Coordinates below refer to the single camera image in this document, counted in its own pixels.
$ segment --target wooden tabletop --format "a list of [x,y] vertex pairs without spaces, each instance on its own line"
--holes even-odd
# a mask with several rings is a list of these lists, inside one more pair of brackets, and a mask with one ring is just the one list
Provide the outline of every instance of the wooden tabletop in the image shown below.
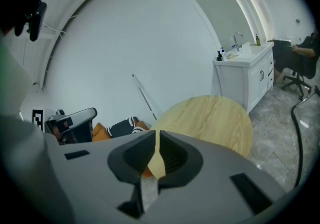
[[198,96],[167,110],[151,127],[156,131],[155,150],[148,167],[156,178],[165,176],[159,153],[159,131],[171,131],[228,147],[247,157],[252,146],[252,125],[237,102],[221,96]]

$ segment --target faucet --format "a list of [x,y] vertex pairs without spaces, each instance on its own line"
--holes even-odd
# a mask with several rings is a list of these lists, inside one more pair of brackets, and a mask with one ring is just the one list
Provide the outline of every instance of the faucet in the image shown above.
[[243,35],[241,33],[235,33],[235,35],[234,35],[234,43],[236,44],[235,45],[236,46],[236,50],[239,51],[239,44],[238,44],[237,39],[236,39],[236,35],[237,34],[240,34],[241,37],[243,37]]

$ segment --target white vanity cabinet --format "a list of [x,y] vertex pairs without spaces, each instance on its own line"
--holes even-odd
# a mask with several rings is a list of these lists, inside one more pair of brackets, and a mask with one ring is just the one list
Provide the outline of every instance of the white vanity cabinet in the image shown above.
[[274,81],[273,42],[243,49],[227,61],[214,61],[221,92],[241,104],[249,113]]

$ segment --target wood grain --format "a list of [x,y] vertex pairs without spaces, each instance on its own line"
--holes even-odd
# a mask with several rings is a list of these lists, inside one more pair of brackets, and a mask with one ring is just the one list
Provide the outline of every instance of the wood grain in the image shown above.
[[155,150],[148,167],[156,178],[165,176],[159,153],[159,131],[171,131],[228,147],[247,157],[252,146],[252,124],[237,102],[221,96],[198,96],[167,110],[151,127],[156,131]]

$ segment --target gray tile floor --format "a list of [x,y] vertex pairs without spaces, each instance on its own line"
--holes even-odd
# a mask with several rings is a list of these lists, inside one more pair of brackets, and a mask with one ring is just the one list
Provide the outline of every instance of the gray tile floor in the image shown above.
[[[291,108],[299,102],[300,94],[296,85],[281,87],[289,80],[282,80],[283,75],[291,76],[292,71],[285,69],[281,77],[268,91],[249,117],[253,125],[253,147],[248,159],[257,167],[268,172],[286,190],[294,187],[298,170],[298,141],[294,123],[291,119]],[[314,88],[320,87],[320,63],[316,76],[312,80],[305,78],[306,83]],[[313,167],[319,152],[320,139],[320,97],[314,94],[295,110],[299,122],[303,144],[303,182]]]

